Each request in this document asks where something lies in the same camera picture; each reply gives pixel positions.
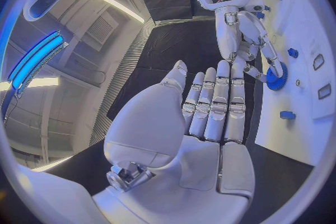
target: blue light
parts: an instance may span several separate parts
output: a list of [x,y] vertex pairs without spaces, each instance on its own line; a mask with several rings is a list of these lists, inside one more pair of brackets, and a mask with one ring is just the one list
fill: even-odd
[[29,61],[29,59],[39,50],[41,49],[46,43],[50,42],[52,39],[54,39],[56,36],[59,35],[59,32],[56,31],[52,33],[51,35],[47,36],[45,39],[43,39],[40,43],[38,43],[35,47],[33,47],[17,64],[17,66],[14,68],[12,73],[10,74],[8,81],[13,81],[20,69],[26,64],[26,62]]
[[17,89],[23,80],[29,75],[29,73],[34,69],[34,67],[41,61],[45,56],[47,56],[53,49],[55,49],[59,44],[63,42],[61,36],[57,36],[43,48],[41,48],[34,56],[32,56],[29,61],[22,67],[17,76],[13,80],[12,86]]

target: blue knob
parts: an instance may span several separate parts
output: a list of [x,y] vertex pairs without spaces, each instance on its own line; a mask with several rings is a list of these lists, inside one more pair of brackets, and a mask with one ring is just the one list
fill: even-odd
[[272,90],[272,91],[279,91],[281,90],[284,85],[287,82],[287,77],[288,77],[288,70],[286,65],[281,62],[281,67],[283,71],[282,77],[277,77],[275,74],[273,74],[272,70],[268,68],[266,77],[267,77],[267,87]]
[[290,48],[290,49],[288,50],[288,54],[289,54],[291,57],[293,57],[293,58],[297,58],[297,57],[298,57],[298,51],[297,51],[296,49],[292,49],[292,48]]
[[280,118],[281,119],[295,119],[296,115],[291,111],[281,111]]
[[262,12],[257,12],[256,13],[256,16],[257,16],[257,18],[264,18],[265,17],[265,14],[264,13],[262,13]]

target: blue gear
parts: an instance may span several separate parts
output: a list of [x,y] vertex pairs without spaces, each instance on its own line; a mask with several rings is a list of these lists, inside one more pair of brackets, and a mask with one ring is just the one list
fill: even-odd
[[287,67],[283,62],[280,62],[280,64],[281,64],[282,71],[283,71],[282,77],[277,77],[275,74],[273,74],[270,68],[268,68],[268,71],[267,71],[267,86],[272,91],[281,90],[287,82],[287,77],[288,77]]

